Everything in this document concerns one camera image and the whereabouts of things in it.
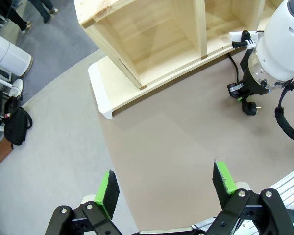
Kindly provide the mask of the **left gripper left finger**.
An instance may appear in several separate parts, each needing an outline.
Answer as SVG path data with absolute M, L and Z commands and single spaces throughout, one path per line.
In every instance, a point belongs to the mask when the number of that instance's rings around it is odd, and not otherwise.
M 55 208 L 45 234 L 83 235 L 94 232 L 97 235 L 120 235 L 113 223 L 120 188 L 114 171 L 105 173 L 96 195 L 77 208 L 67 205 Z

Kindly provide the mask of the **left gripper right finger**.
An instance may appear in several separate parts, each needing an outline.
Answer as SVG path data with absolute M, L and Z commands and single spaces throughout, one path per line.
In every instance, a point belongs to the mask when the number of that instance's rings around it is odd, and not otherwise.
M 243 221 L 250 220 L 260 235 L 294 235 L 294 210 L 289 212 L 276 189 L 259 194 L 238 188 L 224 162 L 214 162 L 212 181 L 221 212 L 207 235 L 232 235 Z

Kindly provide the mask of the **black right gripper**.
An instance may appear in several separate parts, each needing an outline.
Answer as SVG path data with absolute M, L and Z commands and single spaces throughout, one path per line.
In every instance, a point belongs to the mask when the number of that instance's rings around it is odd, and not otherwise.
M 232 83 L 227 85 L 229 95 L 241 101 L 243 99 L 243 92 L 252 92 L 244 97 L 244 103 L 251 103 L 254 94 L 264 95 L 271 91 L 268 80 L 270 75 L 262 66 L 256 49 L 248 49 L 243 56 L 240 66 L 243 71 L 243 79 L 240 84 Z

